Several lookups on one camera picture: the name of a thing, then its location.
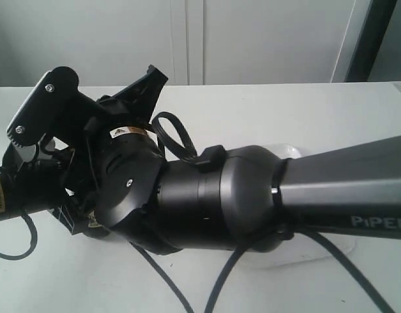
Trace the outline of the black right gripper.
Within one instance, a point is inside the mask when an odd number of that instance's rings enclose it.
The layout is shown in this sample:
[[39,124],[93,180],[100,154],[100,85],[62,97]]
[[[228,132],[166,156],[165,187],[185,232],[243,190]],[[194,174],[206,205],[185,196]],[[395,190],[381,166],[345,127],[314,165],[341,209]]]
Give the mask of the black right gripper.
[[79,147],[66,181],[74,202],[148,202],[158,177],[150,121],[168,77],[149,65],[97,102],[79,92],[79,81],[70,67],[45,73],[9,123],[9,140],[27,147],[48,135]]

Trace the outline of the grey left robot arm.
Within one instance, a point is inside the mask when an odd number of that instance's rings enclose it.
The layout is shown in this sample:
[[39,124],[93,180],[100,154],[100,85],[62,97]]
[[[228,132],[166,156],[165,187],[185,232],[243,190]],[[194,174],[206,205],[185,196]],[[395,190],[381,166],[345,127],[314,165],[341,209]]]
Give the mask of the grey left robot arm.
[[0,166],[0,221],[51,211],[59,219],[73,216],[73,197],[63,186],[73,150],[39,155],[39,146],[17,148],[10,144]]

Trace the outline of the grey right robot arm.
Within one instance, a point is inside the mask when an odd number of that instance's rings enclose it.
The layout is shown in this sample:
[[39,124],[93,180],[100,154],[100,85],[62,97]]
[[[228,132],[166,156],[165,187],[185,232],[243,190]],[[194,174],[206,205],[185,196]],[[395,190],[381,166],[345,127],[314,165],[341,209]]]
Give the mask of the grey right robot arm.
[[33,209],[73,226],[92,216],[150,252],[268,252],[305,228],[401,239],[401,135],[280,158],[259,145],[198,153],[182,122],[155,113],[154,66],[97,100],[70,67],[46,72],[7,127],[4,163]]

